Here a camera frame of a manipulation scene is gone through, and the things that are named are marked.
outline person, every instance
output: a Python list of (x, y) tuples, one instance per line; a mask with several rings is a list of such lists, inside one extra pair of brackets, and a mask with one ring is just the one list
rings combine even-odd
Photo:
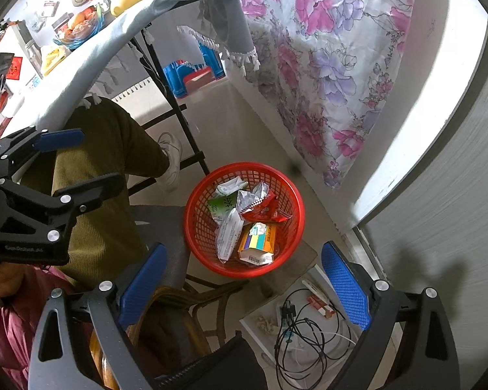
[[(155, 177), (170, 191), (178, 186), (181, 143), (170, 133), (154, 141), (119, 105), (107, 98), (87, 98), (65, 125), (81, 128), (83, 143), (40, 154), (21, 179), (22, 185), (45, 194), (97, 177)], [(69, 262), (55, 267), (0, 264), (0, 297), (11, 297), (0, 308), (0, 365), (19, 388), (27, 388), (32, 340), (45, 300), (54, 287), (86, 291), (103, 280), (114, 281), (146, 252), (130, 217), (129, 193), (77, 217), (69, 242)]]

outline blue gripper pad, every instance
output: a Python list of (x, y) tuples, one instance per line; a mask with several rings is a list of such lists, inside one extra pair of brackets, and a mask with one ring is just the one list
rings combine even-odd
[[(123, 274), (133, 276), (135, 265), (127, 267)], [(167, 249), (162, 244), (150, 250), (147, 259), (141, 265), (141, 268), (135, 273), (134, 278), (124, 290), (119, 298), (119, 316), (117, 323), (122, 329), (139, 321), (139, 317), (144, 311), (154, 290), (161, 282), (161, 278), (167, 267)]]
[(321, 264), (349, 319), (362, 330), (371, 324), (367, 295), (331, 242), (321, 249)]
[(58, 149), (77, 147), (85, 139), (81, 129), (66, 129), (40, 135), (34, 144), (39, 152), (57, 151)]

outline pink jacket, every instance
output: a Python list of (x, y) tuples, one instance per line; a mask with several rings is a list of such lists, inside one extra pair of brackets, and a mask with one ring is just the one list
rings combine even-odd
[(0, 308), (0, 365), (20, 389), (27, 389), (27, 373), (36, 326), (54, 288), (73, 289), (57, 268), (27, 266), (18, 293)]

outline white box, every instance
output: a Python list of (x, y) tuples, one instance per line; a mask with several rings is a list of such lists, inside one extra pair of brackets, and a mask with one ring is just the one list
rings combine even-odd
[[(304, 291), (299, 291), (294, 293), (292, 296), (289, 297), (291, 303), (295, 305), (296, 314), (298, 315), (300, 309), (303, 308), (305, 304), (307, 304), (307, 297), (312, 295), (312, 293), (307, 290), (307, 288), (302, 284), (303, 280), (308, 280), (314, 285), (316, 285), (320, 290), (322, 290), (331, 300), (331, 302), (336, 306), (342, 314), (344, 314), (346, 321), (340, 317), (340, 329), (338, 330), (339, 334), (344, 335), (345, 337), (349, 337), (349, 332), (347, 330), (347, 325), (349, 325), (351, 329), (351, 340), (354, 342), (358, 341), (358, 337), (361, 333), (361, 329), (356, 325), (352, 324), (345, 313), (344, 307), (340, 303), (340, 300), (334, 291), (329, 278), (325, 275), (323, 270), (318, 266), (315, 265), (313, 268), (309, 269), (303, 276), (299, 277), (292, 286), (290, 286), (287, 291), (282, 294), (281, 296), (277, 296), (274, 298), (269, 299), (265, 302), (261, 307), (255, 309), (252, 312), (249, 312), (244, 318), (240, 320), (243, 327), (248, 331), (248, 333), (253, 337), (259, 347), (263, 350), (266, 356), (271, 360), (271, 363), (274, 364), (275, 362), (275, 341), (277, 334), (274, 335), (266, 335), (261, 329), (259, 329), (256, 325), (256, 318), (259, 315), (262, 315), (264, 318), (272, 319), (276, 324), (276, 307), (278, 304), (283, 304), (286, 297), (292, 292), (297, 289), (305, 289)], [(329, 334), (324, 334), (325, 340), (328, 341), (332, 338), (332, 333), (337, 331), (337, 317), (339, 314), (333, 315), (333, 317), (326, 319), (322, 316), (315, 308), (311, 305), (303, 308), (302, 314), (299, 316), (299, 319), (307, 317), (315, 321), (319, 327), (324, 332), (329, 332)], [(310, 338), (314, 338), (309, 334), (304, 333), (307, 331), (310, 333), (310, 329), (307, 325), (303, 324), (300, 326), (300, 332), (304, 335), (307, 335)], [(337, 358), (341, 356), (343, 353), (346, 355), (341, 358), (339, 361), (328, 361), (328, 367), (325, 371), (323, 379), (320, 381), (319, 385), (316, 387), (316, 390), (323, 390), (327, 389), (329, 384), (333, 381), (334, 377), (340, 370), (340, 367), (345, 362), (346, 358), (350, 355), (353, 349), (353, 345), (350, 344), (350, 347), (347, 349), (347, 345), (349, 345), (349, 341), (345, 338), (341, 338), (340, 336), (336, 336), (331, 342), (325, 345), (325, 352), (328, 356), (332, 358)], [(302, 370), (307, 368), (311, 365), (311, 363), (317, 358), (315, 350), (313, 350), (310, 345), (307, 343), (301, 342), (302, 347), (297, 349), (290, 350), (287, 352), (285, 357), (285, 366), (287, 369), (291, 371)], [(291, 380), (292, 383), (300, 388), (308, 388), (310, 387), (316, 379), (321, 375), (321, 364), (317, 363), (317, 365), (310, 370), (311, 375), (309, 375), (305, 382), (304, 380)], [(289, 385), (285, 383), (283, 386), (284, 388), (288, 389)]]

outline plastic basket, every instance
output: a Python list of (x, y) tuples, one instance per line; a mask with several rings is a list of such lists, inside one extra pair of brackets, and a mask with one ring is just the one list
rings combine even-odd
[[(255, 267), (246, 264), (238, 259), (236, 251), (225, 264), (217, 258), (217, 225), (211, 218), (206, 202), (213, 197), (217, 185), (237, 176), (248, 181), (250, 189), (258, 182), (268, 183), (277, 195), (278, 207), (291, 214), (289, 220), (279, 224), (274, 261), (269, 265)], [(298, 189), (278, 170), (257, 162), (229, 164), (207, 175), (190, 195), (184, 217), (186, 242), (197, 259), (216, 273), (241, 279), (261, 276), (281, 266), (297, 248), (304, 224), (305, 209)]]

